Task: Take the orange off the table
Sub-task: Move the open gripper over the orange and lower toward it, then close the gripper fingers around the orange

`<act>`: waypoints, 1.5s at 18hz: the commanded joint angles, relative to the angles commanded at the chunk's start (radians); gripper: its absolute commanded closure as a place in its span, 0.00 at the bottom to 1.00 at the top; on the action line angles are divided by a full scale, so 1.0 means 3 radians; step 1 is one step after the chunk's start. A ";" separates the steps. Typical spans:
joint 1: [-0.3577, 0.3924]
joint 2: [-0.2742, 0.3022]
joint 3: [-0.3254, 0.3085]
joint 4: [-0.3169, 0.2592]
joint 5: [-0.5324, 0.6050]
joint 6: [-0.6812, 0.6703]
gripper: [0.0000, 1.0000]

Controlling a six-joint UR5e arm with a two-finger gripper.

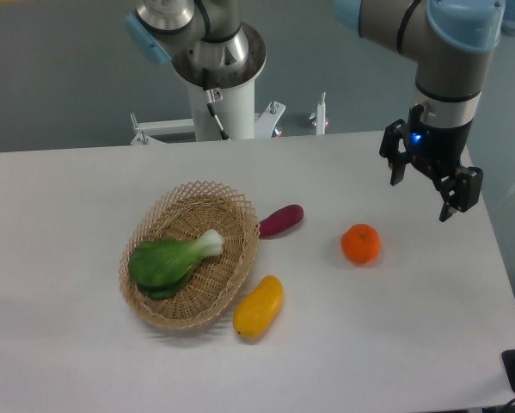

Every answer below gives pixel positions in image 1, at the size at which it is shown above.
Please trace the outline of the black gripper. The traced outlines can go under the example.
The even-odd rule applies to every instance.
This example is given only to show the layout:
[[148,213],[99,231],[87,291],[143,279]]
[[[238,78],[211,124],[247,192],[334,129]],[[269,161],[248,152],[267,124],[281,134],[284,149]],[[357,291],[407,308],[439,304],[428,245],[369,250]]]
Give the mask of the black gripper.
[[[391,186],[403,180],[408,163],[429,175],[443,200],[438,219],[445,222],[478,202],[484,173],[481,168],[460,165],[472,122],[451,128],[430,126],[421,121],[424,112],[424,106],[416,104],[409,110],[407,124],[399,119],[388,125],[379,155],[387,160]],[[402,141],[405,151],[399,148]]]

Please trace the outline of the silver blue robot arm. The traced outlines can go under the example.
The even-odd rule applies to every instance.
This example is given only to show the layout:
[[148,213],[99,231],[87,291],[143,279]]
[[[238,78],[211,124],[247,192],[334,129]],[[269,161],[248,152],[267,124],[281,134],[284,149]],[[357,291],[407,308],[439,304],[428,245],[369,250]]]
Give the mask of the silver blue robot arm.
[[[440,219],[479,200],[482,170],[466,145],[505,11],[502,1],[338,1],[337,19],[362,38],[417,65],[405,120],[387,126],[379,149],[392,184],[412,166],[433,183]],[[139,1],[125,19],[146,57],[186,83],[197,140],[269,138],[279,108],[254,111],[254,82],[267,51],[236,1]]]

